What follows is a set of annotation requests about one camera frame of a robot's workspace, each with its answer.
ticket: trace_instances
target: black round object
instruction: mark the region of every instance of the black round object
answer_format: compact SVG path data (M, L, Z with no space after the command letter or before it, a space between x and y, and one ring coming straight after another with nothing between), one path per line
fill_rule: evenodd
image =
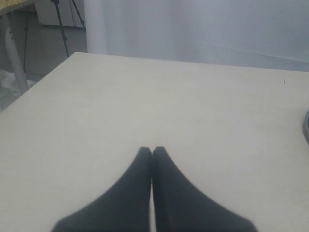
M307 143L309 144L309 111L306 114L304 124L303 124L303 133Z

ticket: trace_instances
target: table surface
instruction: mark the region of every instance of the table surface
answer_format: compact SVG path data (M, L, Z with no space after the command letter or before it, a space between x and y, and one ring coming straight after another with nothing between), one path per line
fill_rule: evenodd
M32 3L35 3L38 0L19 0L19 1L12 1L11 4L0 7L0 15L6 14L8 12L17 10L19 8L25 7L27 5L30 5Z
M0 114L0 231L50 231L157 145L260 232L308 231L308 86L306 72L75 53Z

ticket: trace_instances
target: white backdrop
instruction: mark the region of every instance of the white backdrop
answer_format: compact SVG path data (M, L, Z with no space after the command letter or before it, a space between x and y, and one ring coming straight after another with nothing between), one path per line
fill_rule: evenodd
M309 71L308 0L86 0L88 51Z

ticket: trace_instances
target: white table leg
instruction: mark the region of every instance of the white table leg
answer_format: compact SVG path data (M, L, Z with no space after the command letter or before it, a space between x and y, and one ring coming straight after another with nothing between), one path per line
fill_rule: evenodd
M21 60L16 48L8 16L4 14L1 16L1 18L2 18L2 30L4 34L5 48L7 50L9 60L13 67L18 87L20 89L21 94L23 94L29 89L26 80L26 75L23 71L23 66L21 64Z

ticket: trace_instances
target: black object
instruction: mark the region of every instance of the black object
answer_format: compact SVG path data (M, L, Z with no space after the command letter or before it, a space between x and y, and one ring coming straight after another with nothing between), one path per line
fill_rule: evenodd
M61 15L60 15L59 6L58 6L59 0L51 0L51 2L53 2L55 4L57 16L58 16L58 21L59 21L59 26L60 26L60 30L61 30L61 34L62 34L62 40L63 40L63 43L64 43L64 47L66 49L67 56L69 57L69 51L68 51L68 46L67 46L67 37L64 34L64 28L63 28L63 25L62 25Z
M105 194L59 221L52 231L148 232L150 184L151 151L142 147L127 171Z
M67 57L69 57L69 50L68 50L68 45L67 45L67 37L64 33L64 27L62 25L62 20L61 20L61 15L60 15L60 11L59 11L59 0L51 0L51 2L54 3L55 5L55 9L56 9L56 13L57 13L57 17L58 17L58 21L59 21L59 26L60 26L60 30L61 30L61 35L62 35L62 40L63 40L63 44L66 50L66 54ZM81 24L83 26L83 28L85 29L85 22L83 21L83 18L78 10L78 7L75 3L75 0L72 0L73 6L76 10L76 13L81 21ZM26 73L26 55L27 55L27 41L28 41L28 24L29 24L29 6L27 6L26 8L26 26L25 26L25 45L24 45L24 72Z
M26 7L26 26L25 26L25 44L24 44L24 72L26 73L26 54L28 41L28 24L29 24L29 5Z
M179 171L164 147L153 152L157 232L256 232L247 219L200 192Z
M83 28L86 29L86 27L85 27L85 22L83 21L83 18L82 18L82 16L81 16L81 14L79 13L79 10L78 10L78 7L77 7L77 5L76 5L76 3L75 3L75 0L72 0L72 2L73 2L74 8L75 8L76 13L77 13L77 15L78 15L78 17L79 17L79 20L81 21L81 24L82 24Z
M307 143L309 144L309 111L307 112L303 123L303 133Z

